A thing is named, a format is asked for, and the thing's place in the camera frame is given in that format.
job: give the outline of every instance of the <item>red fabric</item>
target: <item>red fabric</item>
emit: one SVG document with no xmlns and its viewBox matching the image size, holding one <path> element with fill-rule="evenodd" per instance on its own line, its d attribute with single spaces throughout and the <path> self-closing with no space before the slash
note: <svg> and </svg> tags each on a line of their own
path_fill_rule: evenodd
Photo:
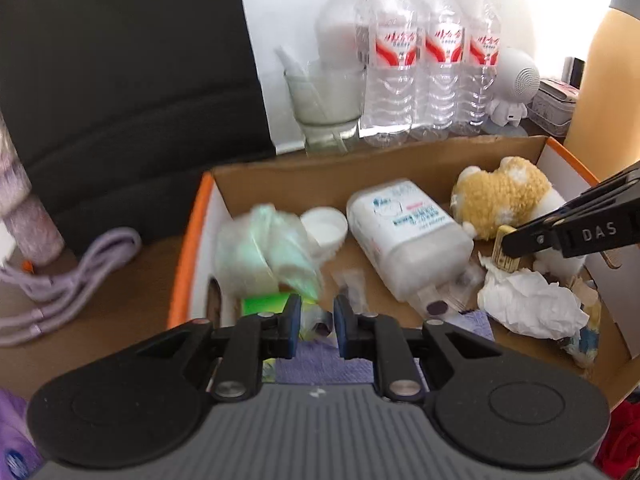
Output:
<svg viewBox="0 0 640 480">
<path fill-rule="evenodd" d="M 623 400 L 611 413 L 611 424 L 596 457 L 596 466 L 620 479 L 638 465 L 640 457 L 640 404 Z"/>
</svg>

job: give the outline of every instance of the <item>white robot figurine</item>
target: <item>white robot figurine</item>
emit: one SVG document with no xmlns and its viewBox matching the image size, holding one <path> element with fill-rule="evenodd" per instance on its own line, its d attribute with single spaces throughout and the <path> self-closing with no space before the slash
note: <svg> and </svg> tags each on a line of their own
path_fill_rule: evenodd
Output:
<svg viewBox="0 0 640 480">
<path fill-rule="evenodd" d="M 494 98 L 487 107 L 491 133 L 510 124 L 517 127 L 527 116 L 527 107 L 540 88 L 540 72 L 525 52 L 517 48 L 500 51 L 494 82 Z"/>
</svg>

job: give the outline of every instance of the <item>white wall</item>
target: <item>white wall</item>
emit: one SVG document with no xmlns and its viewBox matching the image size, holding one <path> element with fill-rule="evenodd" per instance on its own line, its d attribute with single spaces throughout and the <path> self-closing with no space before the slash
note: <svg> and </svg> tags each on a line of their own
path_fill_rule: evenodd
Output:
<svg viewBox="0 0 640 480">
<path fill-rule="evenodd" d="M 318 57 L 314 21 L 327 0 L 243 0 L 271 138 L 280 151 L 300 145 L 282 67 L 273 53 L 287 45 L 301 60 Z M 502 45 L 531 54 L 543 76 L 559 76 L 566 56 L 586 58 L 609 0 L 493 0 Z"/>
</svg>

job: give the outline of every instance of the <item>stuffed animal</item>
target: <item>stuffed animal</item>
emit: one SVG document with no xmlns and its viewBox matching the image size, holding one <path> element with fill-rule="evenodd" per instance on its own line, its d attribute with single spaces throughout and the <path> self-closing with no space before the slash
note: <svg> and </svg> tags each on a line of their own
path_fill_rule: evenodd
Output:
<svg viewBox="0 0 640 480">
<path fill-rule="evenodd" d="M 555 211 L 565 200 L 544 173 L 528 160 L 506 156 L 492 173 L 465 168 L 451 194 L 451 212 L 476 240 L 495 238 L 498 227 L 518 227 Z M 555 249 L 536 253 L 534 270 L 569 280 L 580 271 L 584 257 L 563 258 Z"/>
</svg>

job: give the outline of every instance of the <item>glass cup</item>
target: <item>glass cup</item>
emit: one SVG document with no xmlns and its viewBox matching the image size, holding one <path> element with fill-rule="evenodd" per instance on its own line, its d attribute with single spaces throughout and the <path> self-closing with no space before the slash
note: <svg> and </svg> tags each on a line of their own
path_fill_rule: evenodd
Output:
<svg viewBox="0 0 640 480">
<path fill-rule="evenodd" d="M 364 104 L 364 67 L 323 68 L 310 63 L 308 75 L 285 71 L 293 115 L 307 153 L 346 153 L 358 142 Z"/>
</svg>

